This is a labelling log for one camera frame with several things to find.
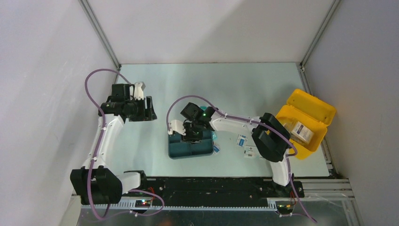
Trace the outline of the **teal divided plastic tray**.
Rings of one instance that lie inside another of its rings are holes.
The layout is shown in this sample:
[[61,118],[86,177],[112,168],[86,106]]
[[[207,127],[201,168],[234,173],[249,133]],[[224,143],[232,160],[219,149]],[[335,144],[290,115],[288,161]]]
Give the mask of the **teal divided plastic tray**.
[[203,139],[199,143],[184,142],[181,134],[168,136],[168,155],[171,159],[182,159],[211,155],[213,150],[212,131],[203,132]]

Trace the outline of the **white medicine box blue label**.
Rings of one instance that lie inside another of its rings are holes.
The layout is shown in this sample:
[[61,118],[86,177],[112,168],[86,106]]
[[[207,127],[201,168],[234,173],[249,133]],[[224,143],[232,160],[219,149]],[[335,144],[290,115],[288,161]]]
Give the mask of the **white medicine box blue label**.
[[313,136],[314,132],[299,121],[294,124],[291,130],[291,138],[302,145],[308,145]]

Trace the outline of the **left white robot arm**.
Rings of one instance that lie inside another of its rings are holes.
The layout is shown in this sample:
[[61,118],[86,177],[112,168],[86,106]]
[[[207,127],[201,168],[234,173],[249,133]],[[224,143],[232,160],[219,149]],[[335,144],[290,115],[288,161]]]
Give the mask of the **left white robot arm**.
[[152,97],[144,96],[145,83],[113,84],[112,93],[98,110],[95,140],[87,159],[73,169],[70,180],[81,198],[81,204],[117,204],[130,190],[137,196],[147,194],[149,184],[142,170],[122,172],[116,162],[114,148],[126,122],[157,119]]

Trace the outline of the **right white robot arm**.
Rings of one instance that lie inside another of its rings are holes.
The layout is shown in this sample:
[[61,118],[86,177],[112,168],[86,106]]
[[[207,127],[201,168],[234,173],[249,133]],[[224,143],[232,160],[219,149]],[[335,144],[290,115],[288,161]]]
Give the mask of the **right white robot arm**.
[[287,160],[288,150],[293,147],[289,141],[291,135],[274,115],[265,113],[261,117],[245,118],[222,113],[211,106],[203,110],[191,102],[180,114],[185,120],[169,125],[171,131],[179,133],[184,142],[200,142],[204,131],[249,135],[260,155],[270,162],[275,194],[285,197],[292,192],[292,174]]

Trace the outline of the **yellow medicine kit box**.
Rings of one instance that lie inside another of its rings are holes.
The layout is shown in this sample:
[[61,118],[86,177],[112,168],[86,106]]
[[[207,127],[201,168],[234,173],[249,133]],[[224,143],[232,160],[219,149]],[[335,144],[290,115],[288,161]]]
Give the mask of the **yellow medicine kit box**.
[[314,132],[314,136],[308,145],[302,145],[292,138],[290,139],[297,149],[295,157],[304,160],[317,151],[335,114],[335,107],[305,91],[295,89],[287,99],[286,104],[277,113],[276,118],[285,126],[290,135],[297,121]]

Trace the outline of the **twisted teal wrapper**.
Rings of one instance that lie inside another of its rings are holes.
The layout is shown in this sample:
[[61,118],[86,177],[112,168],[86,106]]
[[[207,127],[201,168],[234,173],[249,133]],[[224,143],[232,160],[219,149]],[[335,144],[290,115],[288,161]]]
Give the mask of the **twisted teal wrapper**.
[[216,132],[215,131],[212,131],[211,132],[211,134],[212,134],[212,140],[217,140],[217,134],[216,134]]

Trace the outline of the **white flat labelled packet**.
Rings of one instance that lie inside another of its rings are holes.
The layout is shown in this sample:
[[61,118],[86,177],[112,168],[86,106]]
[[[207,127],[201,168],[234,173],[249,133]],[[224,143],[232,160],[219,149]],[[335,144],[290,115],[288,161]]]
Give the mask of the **white flat labelled packet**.
[[249,146],[249,145],[244,146],[244,157],[252,159],[263,159],[258,149],[255,146]]

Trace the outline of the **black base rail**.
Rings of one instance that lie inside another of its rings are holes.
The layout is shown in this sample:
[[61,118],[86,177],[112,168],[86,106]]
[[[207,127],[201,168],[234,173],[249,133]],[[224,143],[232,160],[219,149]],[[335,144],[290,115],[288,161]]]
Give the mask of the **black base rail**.
[[268,207],[271,199],[303,198],[303,185],[287,186],[269,177],[147,177],[139,192],[127,197],[145,197],[165,207],[252,208]]

